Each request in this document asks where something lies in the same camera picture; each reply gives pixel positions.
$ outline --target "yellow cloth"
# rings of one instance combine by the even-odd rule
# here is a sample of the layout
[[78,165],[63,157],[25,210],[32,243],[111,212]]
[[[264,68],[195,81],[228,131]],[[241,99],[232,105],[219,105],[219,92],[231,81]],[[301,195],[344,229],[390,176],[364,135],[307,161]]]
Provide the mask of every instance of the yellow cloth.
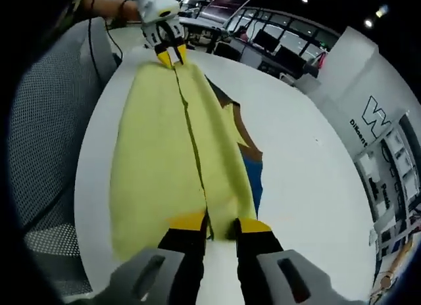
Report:
[[255,218],[247,172],[210,85],[193,64],[176,72],[206,197],[175,71],[144,64],[126,101],[112,163],[112,245],[121,261],[157,246],[174,216],[208,206],[215,239],[225,238],[236,217]]
[[241,136],[240,132],[237,129],[234,121],[234,104],[229,103],[223,109],[222,113],[224,118],[227,120],[228,125],[230,127],[230,131],[235,138],[235,141],[243,146],[250,147],[245,141],[244,138]]

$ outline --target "logo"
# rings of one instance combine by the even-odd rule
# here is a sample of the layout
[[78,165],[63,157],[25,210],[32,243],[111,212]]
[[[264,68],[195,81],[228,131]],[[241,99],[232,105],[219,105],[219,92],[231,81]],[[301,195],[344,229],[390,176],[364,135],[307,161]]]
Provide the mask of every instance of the logo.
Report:
[[357,133],[358,137],[360,138],[361,143],[364,145],[364,147],[367,147],[368,143],[367,143],[366,139],[362,136],[362,134],[360,132],[360,128],[358,127],[355,120],[351,119],[351,121],[349,121],[349,123],[353,126],[354,131],[355,131],[355,133]]
[[362,119],[368,126],[371,126],[371,133],[378,138],[391,122],[382,108],[379,107],[377,100],[370,96],[366,108],[362,113]]

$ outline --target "blue cloth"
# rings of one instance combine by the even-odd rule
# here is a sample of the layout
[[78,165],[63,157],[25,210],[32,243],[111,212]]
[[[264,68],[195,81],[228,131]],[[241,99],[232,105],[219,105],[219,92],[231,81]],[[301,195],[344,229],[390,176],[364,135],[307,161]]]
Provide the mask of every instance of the blue cloth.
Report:
[[251,193],[253,195],[253,202],[255,204],[257,216],[259,212],[260,199],[262,197],[263,192],[262,181],[260,180],[260,177],[262,175],[263,163],[251,160],[247,158],[247,156],[243,153],[241,155],[243,157],[245,169],[247,171],[247,176],[249,177]]

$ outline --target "office chair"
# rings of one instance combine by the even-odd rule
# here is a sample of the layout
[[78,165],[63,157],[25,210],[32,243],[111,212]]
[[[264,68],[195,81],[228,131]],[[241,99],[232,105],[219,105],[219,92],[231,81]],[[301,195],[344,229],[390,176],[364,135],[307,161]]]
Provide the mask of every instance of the office chair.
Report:
[[22,236],[62,296],[91,291],[74,227],[74,181],[84,133],[116,70],[102,18],[71,27],[25,73],[8,137],[11,196]]

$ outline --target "office desk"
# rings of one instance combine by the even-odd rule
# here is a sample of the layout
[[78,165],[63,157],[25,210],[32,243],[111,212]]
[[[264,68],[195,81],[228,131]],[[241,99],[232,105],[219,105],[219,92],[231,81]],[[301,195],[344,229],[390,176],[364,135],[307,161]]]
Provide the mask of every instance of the office desk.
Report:
[[183,26],[187,27],[199,27],[204,30],[208,30],[212,32],[212,37],[210,39],[210,43],[208,44],[206,53],[212,53],[215,49],[216,42],[218,41],[218,38],[225,34],[227,31],[224,27],[222,27],[221,24],[204,18],[186,18],[186,17],[180,17],[180,23]]
[[[327,272],[348,298],[367,296],[375,250],[372,219],[359,175],[345,147],[306,96],[232,60],[188,51],[207,77],[241,103],[250,136],[263,151],[259,218],[285,249],[295,249]],[[98,293],[119,265],[112,256],[109,181],[118,125],[137,67],[157,61],[136,47],[107,84],[87,127],[76,174],[74,214],[80,254]],[[243,304],[235,243],[210,242],[198,304]]]
[[274,55],[271,55],[265,50],[253,46],[251,42],[244,42],[241,39],[234,38],[231,40],[230,46],[241,52],[242,56],[240,62],[243,64],[253,68],[258,68],[261,62],[265,61],[268,64],[279,68],[283,73],[289,74],[294,78],[298,78],[296,72],[292,72],[290,69],[280,64]]

